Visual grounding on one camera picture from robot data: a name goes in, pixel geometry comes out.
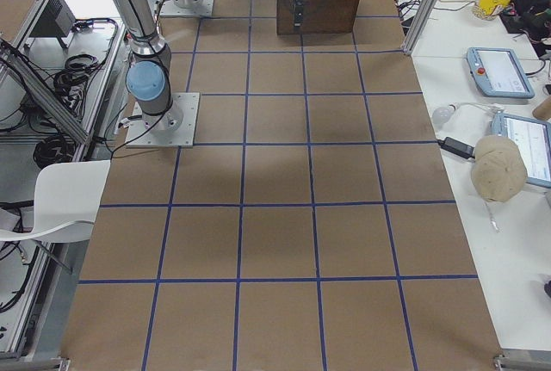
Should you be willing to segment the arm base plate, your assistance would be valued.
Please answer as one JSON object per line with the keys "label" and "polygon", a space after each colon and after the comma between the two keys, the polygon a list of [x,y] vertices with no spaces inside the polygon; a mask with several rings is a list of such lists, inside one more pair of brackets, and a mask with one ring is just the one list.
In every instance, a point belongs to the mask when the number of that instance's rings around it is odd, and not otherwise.
{"label": "arm base plate", "polygon": [[214,0],[165,0],[161,17],[202,18],[213,15]]}
{"label": "arm base plate", "polygon": [[172,94],[170,110],[159,119],[142,115],[137,102],[133,106],[133,115],[139,115],[130,121],[125,142],[130,148],[150,147],[192,147],[195,141],[195,129],[200,104],[200,93],[176,92]]}

